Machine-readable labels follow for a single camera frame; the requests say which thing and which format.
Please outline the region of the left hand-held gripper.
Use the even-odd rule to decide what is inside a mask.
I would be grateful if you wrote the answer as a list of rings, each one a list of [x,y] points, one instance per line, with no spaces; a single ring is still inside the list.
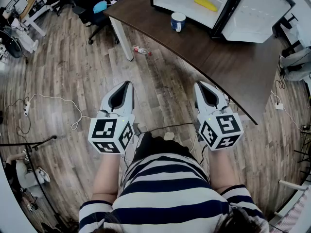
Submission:
[[[134,87],[124,81],[113,87],[103,98],[101,111],[92,118],[88,141],[100,154],[125,154],[134,136]],[[123,111],[126,116],[106,116],[105,111]]]

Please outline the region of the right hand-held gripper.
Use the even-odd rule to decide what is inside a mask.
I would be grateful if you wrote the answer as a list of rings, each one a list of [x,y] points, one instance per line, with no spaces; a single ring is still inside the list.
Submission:
[[[238,113],[231,110],[224,95],[210,84],[197,81],[193,90],[199,141],[211,151],[234,146],[244,133]]]

